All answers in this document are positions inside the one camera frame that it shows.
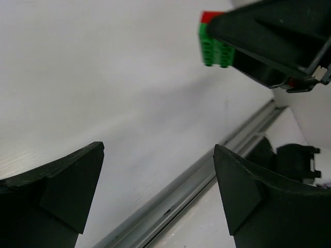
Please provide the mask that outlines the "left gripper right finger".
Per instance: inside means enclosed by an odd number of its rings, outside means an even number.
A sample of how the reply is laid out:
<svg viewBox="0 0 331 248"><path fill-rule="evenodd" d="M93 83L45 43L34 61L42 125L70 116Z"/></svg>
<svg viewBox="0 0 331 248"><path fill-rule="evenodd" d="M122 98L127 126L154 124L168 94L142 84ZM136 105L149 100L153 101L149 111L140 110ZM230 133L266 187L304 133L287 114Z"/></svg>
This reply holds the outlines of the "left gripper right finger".
<svg viewBox="0 0 331 248"><path fill-rule="evenodd" d="M288 179L216 145L214 165L236 247L330 247L330 190Z"/></svg>

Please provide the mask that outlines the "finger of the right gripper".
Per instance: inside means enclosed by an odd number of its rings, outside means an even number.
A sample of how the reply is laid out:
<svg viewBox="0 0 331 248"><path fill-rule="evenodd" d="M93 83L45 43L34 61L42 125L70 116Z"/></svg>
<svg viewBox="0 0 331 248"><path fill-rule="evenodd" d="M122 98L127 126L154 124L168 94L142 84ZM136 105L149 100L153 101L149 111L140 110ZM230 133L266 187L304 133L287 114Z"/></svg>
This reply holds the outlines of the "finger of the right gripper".
<svg viewBox="0 0 331 248"><path fill-rule="evenodd" d="M269 89L309 92L320 82L313 77L320 60L320 48L237 49L234 68Z"/></svg>
<svg viewBox="0 0 331 248"><path fill-rule="evenodd" d="M260 1L211 20L208 34L286 75L312 75L330 47L330 1Z"/></svg>

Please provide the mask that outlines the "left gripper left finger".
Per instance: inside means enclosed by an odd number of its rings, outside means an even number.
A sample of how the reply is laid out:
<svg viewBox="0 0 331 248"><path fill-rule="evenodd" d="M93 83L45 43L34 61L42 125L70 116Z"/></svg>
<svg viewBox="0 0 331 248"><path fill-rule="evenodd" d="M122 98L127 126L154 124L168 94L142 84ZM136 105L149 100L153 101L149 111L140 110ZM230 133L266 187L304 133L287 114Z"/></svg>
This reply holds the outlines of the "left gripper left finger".
<svg viewBox="0 0 331 248"><path fill-rule="evenodd" d="M1 180L1 247L75 247L104 160L103 142Z"/></svg>

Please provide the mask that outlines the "red green arched lego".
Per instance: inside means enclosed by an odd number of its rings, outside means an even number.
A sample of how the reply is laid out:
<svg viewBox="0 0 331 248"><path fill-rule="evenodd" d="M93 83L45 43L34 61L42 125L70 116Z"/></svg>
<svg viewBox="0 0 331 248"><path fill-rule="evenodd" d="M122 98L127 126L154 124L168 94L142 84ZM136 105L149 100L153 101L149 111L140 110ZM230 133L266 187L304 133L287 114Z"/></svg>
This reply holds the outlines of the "red green arched lego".
<svg viewBox="0 0 331 248"><path fill-rule="evenodd" d="M202 11L198 30L202 61L205 66L219 65L221 68L232 66L235 49L207 34L207 26L212 18L222 15L220 11Z"/></svg>

